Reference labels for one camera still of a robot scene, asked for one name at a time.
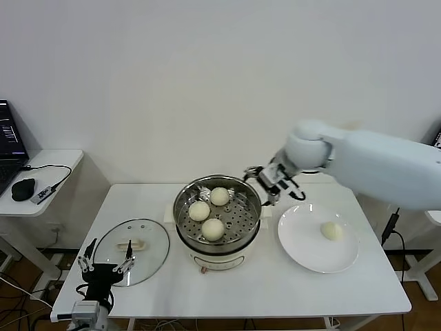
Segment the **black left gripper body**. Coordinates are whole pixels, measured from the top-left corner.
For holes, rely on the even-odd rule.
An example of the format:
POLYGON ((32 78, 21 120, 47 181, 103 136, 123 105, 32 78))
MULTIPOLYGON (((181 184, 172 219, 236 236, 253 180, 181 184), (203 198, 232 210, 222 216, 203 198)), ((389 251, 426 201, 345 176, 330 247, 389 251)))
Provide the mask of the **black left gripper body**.
POLYGON ((117 264, 94 263, 93 270, 82 272, 82 280, 87 284, 85 299, 88 301, 108 300, 111 287, 121 281, 117 264))

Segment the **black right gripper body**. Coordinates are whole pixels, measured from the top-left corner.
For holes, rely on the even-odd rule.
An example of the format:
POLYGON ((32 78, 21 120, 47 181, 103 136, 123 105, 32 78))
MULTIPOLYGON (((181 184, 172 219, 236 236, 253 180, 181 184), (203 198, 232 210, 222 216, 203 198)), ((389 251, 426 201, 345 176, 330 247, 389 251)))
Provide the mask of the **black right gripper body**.
POLYGON ((276 182, 276 185, 281 190, 284 190, 287 195, 289 195, 291 198, 295 197, 295 183, 291 177, 288 177, 283 173, 276 173, 274 175, 274 181, 276 182))

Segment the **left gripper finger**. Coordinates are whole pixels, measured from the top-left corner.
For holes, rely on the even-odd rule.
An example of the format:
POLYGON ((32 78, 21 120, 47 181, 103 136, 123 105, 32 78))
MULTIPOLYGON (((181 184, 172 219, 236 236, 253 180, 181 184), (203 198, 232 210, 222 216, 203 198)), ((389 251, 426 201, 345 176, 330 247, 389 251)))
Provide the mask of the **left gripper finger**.
POLYGON ((113 268, 113 272, 116 273, 125 273, 127 272, 134 264, 134 256, 132 249, 132 240, 128 241, 127 249, 125 253, 125 260, 120 265, 113 268))
POLYGON ((82 255, 78 256, 78 265, 82 272, 88 272, 93 270, 93 253, 97 238, 94 238, 92 242, 86 247, 82 255))

